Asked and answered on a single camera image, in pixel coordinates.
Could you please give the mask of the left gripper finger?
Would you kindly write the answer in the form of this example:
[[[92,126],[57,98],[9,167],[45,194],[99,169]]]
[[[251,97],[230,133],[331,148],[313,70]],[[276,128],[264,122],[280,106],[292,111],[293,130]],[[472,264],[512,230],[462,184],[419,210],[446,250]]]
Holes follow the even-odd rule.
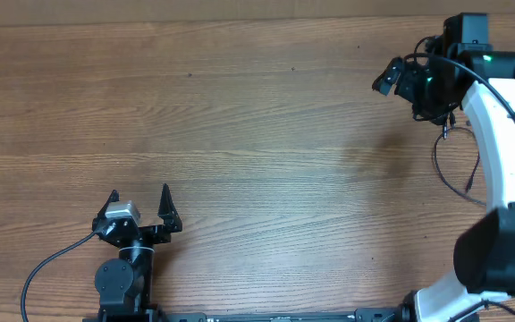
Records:
[[[109,197],[106,200],[106,203],[103,207],[98,211],[96,217],[92,221],[92,228],[97,228],[103,221],[106,220],[106,211],[108,206],[111,203],[118,202],[120,200],[120,195],[117,190],[112,190]]]
[[[182,231],[182,220],[173,204],[173,199],[169,186],[164,183],[160,197],[157,215],[164,222],[164,229],[169,233],[179,233]]]

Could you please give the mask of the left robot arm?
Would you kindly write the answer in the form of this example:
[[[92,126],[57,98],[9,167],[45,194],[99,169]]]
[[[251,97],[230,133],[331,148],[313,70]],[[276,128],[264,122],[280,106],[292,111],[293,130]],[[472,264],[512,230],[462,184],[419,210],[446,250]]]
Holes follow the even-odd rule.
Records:
[[[101,264],[95,274],[99,294],[98,321],[166,321],[160,306],[151,302],[155,246],[169,243],[182,231],[170,188],[162,187],[157,215],[160,225],[142,226],[133,201],[121,201],[112,191],[93,219],[99,240],[118,249],[118,256]]]

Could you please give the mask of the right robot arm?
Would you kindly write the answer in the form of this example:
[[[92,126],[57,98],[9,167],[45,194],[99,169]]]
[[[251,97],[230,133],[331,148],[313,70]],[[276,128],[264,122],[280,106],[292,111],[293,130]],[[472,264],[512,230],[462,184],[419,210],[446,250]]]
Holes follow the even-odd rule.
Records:
[[[413,321],[462,321],[515,297],[515,52],[493,49],[483,13],[447,19],[424,52],[393,59],[374,82],[412,105],[418,121],[468,117],[485,172],[486,213],[455,243],[453,268],[414,293]]]

